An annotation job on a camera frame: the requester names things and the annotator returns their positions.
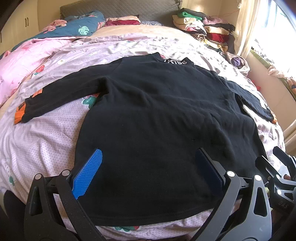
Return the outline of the black sweater orange cuffs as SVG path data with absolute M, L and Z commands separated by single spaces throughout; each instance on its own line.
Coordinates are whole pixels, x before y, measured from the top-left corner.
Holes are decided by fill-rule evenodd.
M 203 148 L 227 170 L 256 173 L 265 156 L 248 106 L 271 111 L 235 82 L 159 53 L 90 66 L 59 79 L 16 110 L 26 123 L 68 102 L 97 95 L 82 123 L 75 164 L 96 149 L 102 163 L 79 202 L 97 226 L 140 226 L 188 218 L 211 209 L 211 194 L 195 160 Z

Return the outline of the pile of folded clothes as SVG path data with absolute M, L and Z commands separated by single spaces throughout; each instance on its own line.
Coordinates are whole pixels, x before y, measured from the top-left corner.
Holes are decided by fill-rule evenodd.
M 187 8 L 181 8 L 172 16 L 173 24 L 194 39 L 223 53 L 235 53 L 235 26 L 216 16 L 207 16 Z

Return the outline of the patterned cloth on windowsill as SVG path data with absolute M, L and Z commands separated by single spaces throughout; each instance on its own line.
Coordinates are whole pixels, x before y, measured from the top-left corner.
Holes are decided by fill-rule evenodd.
M 289 73 L 289 71 L 279 69 L 279 65 L 276 65 L 273 60 L 268 59 L 257 40 L 254 41 L 250 54 L 267 69 L 267 75 L 276 77 L 281 81 L 295 100 L 295 73 Z

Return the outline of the purple cloth bundle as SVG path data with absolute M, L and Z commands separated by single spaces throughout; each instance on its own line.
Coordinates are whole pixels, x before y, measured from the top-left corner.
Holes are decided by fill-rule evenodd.
M 245 66 L 245 61 L 240 56 L 232 57 L 230 63 L 237 69 L 242 69 Z

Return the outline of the cream curtain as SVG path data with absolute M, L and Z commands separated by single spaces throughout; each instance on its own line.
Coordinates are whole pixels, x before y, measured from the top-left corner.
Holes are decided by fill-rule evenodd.
M 235 28 L 235 53 L 247 58 L 255 40 L 259 42 L 270 33 L 268 20 L 272 1 L 240 1 Z

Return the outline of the pink quilt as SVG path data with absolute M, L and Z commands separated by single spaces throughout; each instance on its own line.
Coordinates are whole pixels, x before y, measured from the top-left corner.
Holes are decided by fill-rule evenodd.
M 74 38 L 32 39 L 1 59 L 1 105 L 3 105 L 41 63 Z

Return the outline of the grey quilted headboard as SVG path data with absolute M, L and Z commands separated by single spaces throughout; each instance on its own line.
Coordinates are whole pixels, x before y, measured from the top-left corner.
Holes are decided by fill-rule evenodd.
M 62 18 L 81 16 L 91 11 L 100 11 L 105 18 L 139 16 L 141 21 L 156 21 L 172 26 L 172 16 L 176 15 L 182 1 L 165 0 L 117 0 L 117 1 L 77 1 L 60 7 Z

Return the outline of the beige bed sheet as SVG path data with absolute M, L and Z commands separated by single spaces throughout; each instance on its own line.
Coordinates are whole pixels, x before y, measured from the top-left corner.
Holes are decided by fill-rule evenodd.
M 108 37 L 108 36 L 121 36 L 125 34 L 140 34 L 140 35 L 156 35 L 156 36 L 184 36 L 185 33 L 179 29 L 157 26 L 157 25 L 120 25 L 120 26 L 107 26 L 100 28 L 93 33 L 90 38 Z

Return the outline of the teal leaf print blanket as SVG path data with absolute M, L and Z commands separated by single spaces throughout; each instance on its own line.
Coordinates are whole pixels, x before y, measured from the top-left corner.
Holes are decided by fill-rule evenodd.
M 25 59 L 29 62 L 42 62 L 63 45 L 93 35 L 104 24 L 105 17 L 97 10 L 82 16 L 68 16 L 65 20 L 54 20 L 39 34 L 1 54 L 1 65 Z

